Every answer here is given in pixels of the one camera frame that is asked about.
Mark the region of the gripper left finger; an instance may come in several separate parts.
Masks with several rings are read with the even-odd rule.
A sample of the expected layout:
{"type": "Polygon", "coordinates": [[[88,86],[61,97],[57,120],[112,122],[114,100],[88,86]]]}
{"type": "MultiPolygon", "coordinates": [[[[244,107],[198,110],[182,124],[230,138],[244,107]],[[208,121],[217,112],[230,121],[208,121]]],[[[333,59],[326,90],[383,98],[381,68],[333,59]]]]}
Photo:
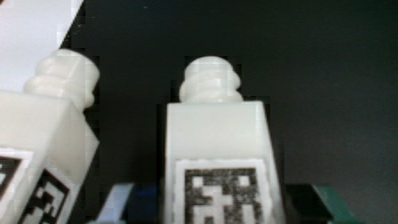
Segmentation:
{"type": "Polygon", "coordinates": [[[112,186],[98,217],[88,224],[159,224],[159,187],[118,183],[112,186]]]}

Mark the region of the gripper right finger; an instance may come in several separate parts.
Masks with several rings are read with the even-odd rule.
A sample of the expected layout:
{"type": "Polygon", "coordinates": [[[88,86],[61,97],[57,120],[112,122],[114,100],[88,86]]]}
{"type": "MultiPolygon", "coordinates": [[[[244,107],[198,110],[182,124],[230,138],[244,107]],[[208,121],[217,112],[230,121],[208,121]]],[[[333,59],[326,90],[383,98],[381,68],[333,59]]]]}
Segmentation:
{"type": "Polygon", "coordinates": [[[288,184],[285,189],[288,224],[363,224],[331,186],[288,184]]]}

